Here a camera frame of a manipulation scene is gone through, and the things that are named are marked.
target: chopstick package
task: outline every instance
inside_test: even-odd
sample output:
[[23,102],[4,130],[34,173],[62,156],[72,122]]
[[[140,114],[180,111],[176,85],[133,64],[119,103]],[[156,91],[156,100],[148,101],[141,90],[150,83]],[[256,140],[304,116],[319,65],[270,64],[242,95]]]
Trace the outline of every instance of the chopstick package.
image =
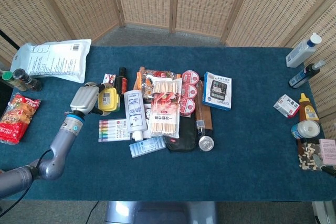
[[179,138],[182,79],[157,81],[153,90],[151,136]]

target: table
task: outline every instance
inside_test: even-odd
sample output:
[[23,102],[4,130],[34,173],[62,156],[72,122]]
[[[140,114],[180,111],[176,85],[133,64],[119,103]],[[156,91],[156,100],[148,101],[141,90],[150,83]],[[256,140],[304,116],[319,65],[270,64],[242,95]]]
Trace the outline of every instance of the table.
[[[322,201],[336,196],[335,179],[299,168],[296,140],[290,134],[298,116],[285,118],[272,106],[283,94],[296,101],[299,89],[288,80],[302,67],[287,68],[289,48],[95,47],[87,56],[86,81],[100,83],[105,73],[127,68],[129,89],[139,66],[182,73],[192,69],[231,77],[232,109],[212,109],[215,147],[205,153],[167,149],[132,158],[130,141],[98,143],[99,115],[89,115],[67,158],[63,176],[37,180],[27,199],[48,200],[269,200]],[[22,142],[0,145],[0,168],[24,166],[48,149],[79,83],[41,79],[41,106]],[[124,118],[123,104],[107,119]]]

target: black cable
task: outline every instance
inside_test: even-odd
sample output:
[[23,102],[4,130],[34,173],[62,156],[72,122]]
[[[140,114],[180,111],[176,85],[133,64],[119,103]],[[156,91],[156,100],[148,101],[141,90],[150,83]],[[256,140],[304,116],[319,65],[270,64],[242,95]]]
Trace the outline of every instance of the black cable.
[[90,216],[91,216],[92,212],[94,211],[94,209],[96,208],[96,206],[98,205],[98,203],[99,203],[99,200],[96,202],[96,204],[95,204],[95,205],[93,206],[93,208],[91,209],[91,211],[90,211],[90,213],[89,213],[89,216],[88,216],[88,218],[87,218],[85,224],[88,224],[89,219],[90,219]]
[[18,44],[12,41],[12,39],[9,38],[1,29],[0,29],[0,36],[3,37],[8,43],[10,43],[16,50],[20,49]]
[[[41,161],[42,161],[42,158],[48,153],[48,152],[50,152],[51,150],[47,150],[47,151],[45,151],[43,154],[42,154],[42,156],[40,157],[40,159],[38,160],[38,162],[37,162],[37,165],[36,165],[36,168],[38,169],[39,168],[39,166],[40,166],[40,164],[41,164]],[[30,187],[32,186],[32,184],[33,184],[33,182],[31,183],[31,185],[25,190],[25,192],[21,195],[21,197],[14,203],[14,204],[12,204],[10,207],[8,207],[7,209],[6,209],[6,211],[4,211],[2,214],[0,214],[0,218],[3,216],[3,215],[5,215],[6,213],[8,213],[13,207],[15,207],[22,199],[23,199],[23,197],[25,197],[26,196],[26,194],[27,194],[27,192],[29,191],[29,189],[30,189]]]

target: yellow squeeze bottle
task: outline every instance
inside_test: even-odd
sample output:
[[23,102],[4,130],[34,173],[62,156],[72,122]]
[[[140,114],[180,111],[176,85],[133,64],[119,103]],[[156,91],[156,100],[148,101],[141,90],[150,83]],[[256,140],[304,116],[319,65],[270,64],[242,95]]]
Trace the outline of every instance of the yellow squeeze bottle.
[[98,108],[105,112],[119,111],[120,98],[115,88],[106,88],[99,93]]

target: black wallet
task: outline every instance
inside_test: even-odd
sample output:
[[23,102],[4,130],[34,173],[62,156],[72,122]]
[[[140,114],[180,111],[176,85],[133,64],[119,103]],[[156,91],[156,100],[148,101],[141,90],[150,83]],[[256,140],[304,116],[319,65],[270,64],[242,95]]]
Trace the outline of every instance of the black wallet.
[[165,137],[166,146],[174,152],[190,152],[197,146],[196,115],[191,114],[190,118],[180,116],[180,138]]

